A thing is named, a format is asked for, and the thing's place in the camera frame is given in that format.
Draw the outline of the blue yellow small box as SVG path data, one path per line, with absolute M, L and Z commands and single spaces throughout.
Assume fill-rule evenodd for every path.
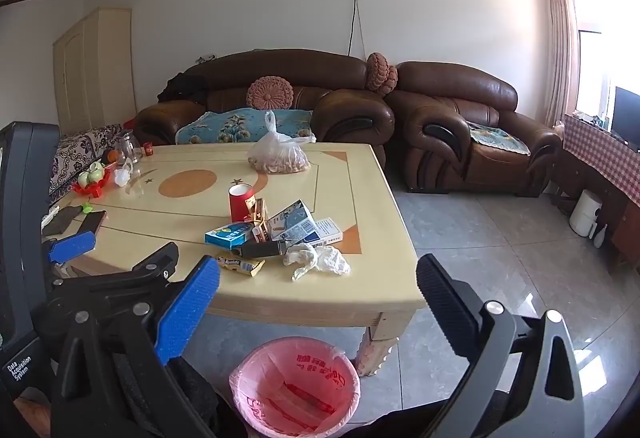
M 204 242 L 226 250 L 241 246 L 252 238 L 253 224 L 233 222 L 204 234 Z

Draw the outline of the cream wardrobe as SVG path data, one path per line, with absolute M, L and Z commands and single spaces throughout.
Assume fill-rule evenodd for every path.
M 126 124 L 137 115 L 129 8 L 96 8 L 53 43 L 63 135 Z

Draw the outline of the plastic bag of peanuts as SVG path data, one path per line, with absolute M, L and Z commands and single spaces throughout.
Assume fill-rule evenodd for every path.
M 277 129 L 273 111 L 265 113 L 267 132 L 247 153 L 247 161 L 257 172 L 267 175 L 289 175 L 309 169 L 310 164 L 302 146 L 317 141 L 309 133 L 302 137 L 289 137 Z

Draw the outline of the light blue milk carton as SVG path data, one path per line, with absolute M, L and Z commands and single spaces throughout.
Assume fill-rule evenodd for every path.
M 298 199 L 267 221 L 270 239 L 297 244 L 317 232 L 317 224 L 305 203 Z

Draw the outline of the yellow snack wrapper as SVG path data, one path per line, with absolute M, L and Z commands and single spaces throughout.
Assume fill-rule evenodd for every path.
M 216 262 L 223 269 L 247 276 L 255 276 L 265 265 L 264 259 L 244 259 L 235 255 L 218 255 Z

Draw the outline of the pink lined trash bin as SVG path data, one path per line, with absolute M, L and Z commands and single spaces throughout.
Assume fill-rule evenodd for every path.
M 345 352 L 302 336 L 253 350 L 229 386 L 236 410 L 266 437 L 331 437 L 360 401 L 360 379 Z

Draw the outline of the brown leather long sofa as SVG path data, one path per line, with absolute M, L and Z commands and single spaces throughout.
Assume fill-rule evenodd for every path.
M 264 112 L 305 111 L 310 125 L 294 130 L 313 133 L 320 142 L 363 143 L 372 147 L 381 165 L 384 144 L 390 141 L 395 118 L 383 93 L 397 76 L 380 79 L 373 67 L 384 64 L 360 58 L 304 49 L 253 50 L 209 60 L 167 81 L 157 103 L 134 118 L 140 143 L 169 145 L 178 131 L 206 113 L 256 109 Z

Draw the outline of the red paper cup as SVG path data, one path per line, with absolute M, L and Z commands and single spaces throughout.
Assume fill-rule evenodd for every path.
M 255 196 L 251 185 L 240 182 L 229 187 L 229 208 L 232 222 L 243 222 L 248 215 L 245 201 L 247 198 Z

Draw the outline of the white blue medicine box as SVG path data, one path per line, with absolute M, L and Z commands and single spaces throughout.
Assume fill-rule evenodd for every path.
M 343 240 L 343 231 L 331 218 L 316 221 L 316 229 L 303 239 L 311 246 L 333 245 Z

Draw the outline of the purple gold small box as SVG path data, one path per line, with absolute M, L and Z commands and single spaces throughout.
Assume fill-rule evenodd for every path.
M 252 234 L 254 241 L 265 243 L 270 240 L 268 229 L 268 213 L 266 203 L 262 198 L 252 196 L 247 198 L 245 206 L 248 215 L 245 217 L 246 222 L 253 224 Z

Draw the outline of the cream coffee table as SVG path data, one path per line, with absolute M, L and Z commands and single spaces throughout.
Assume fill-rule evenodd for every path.
M 337 249 L 349 273 L 295 279 L 272 257 L 255 275 L 224 271 L 209 310 L 262 323 L 360 327 L 356 369 L 378 372 L 424 305 L 416 252 L 378 158 L 367 144 L 314 143 L 305 149 L 306 170 L 270 175 L 250 165 L 249 151 L 246 143 L 158 146 L 126 184 L 107 184 L 98 197 L 67 194 L 63 206 L 104 213 L 96 246 L 72 259 L 68 274 L 124 271 L 172 242 L 183 279 L 202 256 L 219 253 L 208 232 L 234 221 L 263 230 L 288 206 L 303 205 L 305 225 L 329 219 L 342 232 Z

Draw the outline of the white tissue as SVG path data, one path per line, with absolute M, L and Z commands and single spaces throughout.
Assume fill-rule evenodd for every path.
M 311 271 L 322 273 L 333 273 L 335 275 L 349 275 L 352 268 L 344 258 L 343 254 L 334 246 L 300 243 L 291 246 L 283 256 L 283 265 L 292 267 L 292 280 L 299 281 L 303 276 Z

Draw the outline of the glass teapot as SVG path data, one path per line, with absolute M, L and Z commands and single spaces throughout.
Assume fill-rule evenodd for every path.
M 117 147 L 124 159 L 129 159 L 136 165 L 143 156 L 142 147 L 134 136 L 132 130 L 124 130 L 119 133 Z

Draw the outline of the black cardboard box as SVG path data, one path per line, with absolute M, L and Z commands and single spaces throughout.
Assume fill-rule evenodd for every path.
M 285 241 L 246 242 L 232 248 L 232 254 L 243 259 L 265 259 L 283 256 L 286 252 Z

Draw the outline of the black television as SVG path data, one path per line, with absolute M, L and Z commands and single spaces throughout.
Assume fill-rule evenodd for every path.
M 616 86 L 611 130 L 634 151 L 640 145 L 640 95 Z

